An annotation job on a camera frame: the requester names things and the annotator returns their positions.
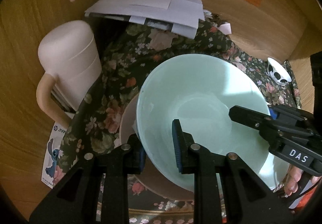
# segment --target finger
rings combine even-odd
[[[315,183],[317,183],[318,181],[319,181],[319,179],[320,179],[321,177],[312,177],[311,178],[311,182],[312,182],[312,184],[314,185]]]
[[[293,178],[289,178],[288,182],[284,186],[285,193],[290,196],[292,193],[296,192],[298,189],[297,182]]]
[[[298,182],[301,179],[303,170],[297,168],[297,167],[293,167],[290,171],[289,171],[289,175],[291,178],[293,178],[296,182]]]

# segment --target small white bowl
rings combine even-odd
[[[279,85],[284,86],[291,82],[291,76],[287,73],[286,69],[283,68],[275,59],[267,58],[268,66],[267,72],[269,76]]]

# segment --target red fabric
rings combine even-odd
[[[308,194],[305,194],[303,196],[303,198],[301,199],[301,201],[299,202],[299,204],[295,208],[296,212],[300,211],[301,209],[303,209],[305,207],[305,205],[308,203],[308,201],[310,200],[310,198],[312,197],[312,195],[316,189],[317,189],[317,187],[315,187]]]

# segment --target human hand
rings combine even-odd
[[[290,196],[295,193],[298,189],[297,182],[301,179],[303,170],[291,165],[289,172],[287,173],[286,182],[284,185],[284,191],[286,195]],[[321,177],[312,177],[311,182],[314,185]]]

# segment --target black floral fabric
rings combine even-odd
[[[266,72],[267,62],[242,51],[207,20],[195,39],[144,25],[129,24],[111,42],[101,59],[102,74],[89,89],[62,140],[54,184],[86,153],[106,154],[120,145],[119,126],[125,107],[137,95],[149,73],[163,61],[181,54],[207,54],[224,59],[248,75],[272,105],[301,107],[288,61],[283,66],[292,82],[277,85]],[[193,223],[193,201],[173,201],[147,190],[135,176],[128,178],[130,223]],[[98,204],[97,216],[100,217]]]

